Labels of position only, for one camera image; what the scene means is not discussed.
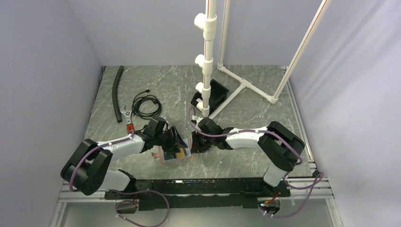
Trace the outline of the gold credit card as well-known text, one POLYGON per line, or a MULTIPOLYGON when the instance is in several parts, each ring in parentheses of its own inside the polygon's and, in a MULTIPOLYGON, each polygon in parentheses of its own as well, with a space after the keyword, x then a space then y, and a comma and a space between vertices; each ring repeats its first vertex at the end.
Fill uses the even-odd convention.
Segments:
POLYGON ((177 159, 188 158, 190 156, 191 156, 191 152, 187 148, 179 148, 179 152, 176 153, 177 159))

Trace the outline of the dark credit card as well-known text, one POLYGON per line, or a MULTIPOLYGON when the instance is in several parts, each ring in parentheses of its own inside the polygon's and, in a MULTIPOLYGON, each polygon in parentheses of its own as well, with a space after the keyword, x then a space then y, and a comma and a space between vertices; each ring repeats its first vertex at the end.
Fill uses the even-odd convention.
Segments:
POLYGON ((163 151, 163 161, 167 162, 167 161, 172 161, 177 159, 177 155, 176 153, 169 153, 169 152, 164 152, 163 151))

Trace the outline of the black card tray box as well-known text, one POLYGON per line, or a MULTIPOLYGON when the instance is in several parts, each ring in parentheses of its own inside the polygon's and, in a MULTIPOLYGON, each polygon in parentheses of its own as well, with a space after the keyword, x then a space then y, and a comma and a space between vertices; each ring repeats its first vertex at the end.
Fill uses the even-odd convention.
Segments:
MULTIPOLYGON (((210 97, 209 97, 209 114, 212 114, 227 98, 227 94, 229 93, 229 89, 220 84, 215 79, 210 81, 210 97)), ((202 101, 201 90, 203 89, 203 83, 199 82, 195 90, 197 91, 191 100, 191 105, 195 108, 198 108, 198 103, 202 101)))

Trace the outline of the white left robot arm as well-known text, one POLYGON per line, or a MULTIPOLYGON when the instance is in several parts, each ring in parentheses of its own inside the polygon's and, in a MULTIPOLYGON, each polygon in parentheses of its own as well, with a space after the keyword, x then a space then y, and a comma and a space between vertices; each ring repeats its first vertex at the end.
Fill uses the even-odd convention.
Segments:
POLYGON ((189 148, 174 126, 155 116, 141 130, 131 129, 124 137, 96 142, 83 140, 64 167, 61 178, 69 183, 72 192, 91 195, 98 191, 117 191, 123 198, 136 192, 135 177, 124 170, 109 169, 113 161, 158 147, 167 154, 178 154, 189 148))

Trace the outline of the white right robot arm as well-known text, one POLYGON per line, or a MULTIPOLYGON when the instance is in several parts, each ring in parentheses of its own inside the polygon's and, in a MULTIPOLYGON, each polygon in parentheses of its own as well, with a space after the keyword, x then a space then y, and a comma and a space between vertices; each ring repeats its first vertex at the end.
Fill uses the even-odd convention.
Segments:
POLYGON ((305 143, 289 129, 277 121, 257 129, 221 128, 206 117, 197 125, 190 122, 192 148, 202 153, 214 146, 221 150, 256 148, 262 150, 271 164, 261 182, 261 192, 272 196, 279 190, 279 183, 296 165, 302 164, 301 154, 305 143))

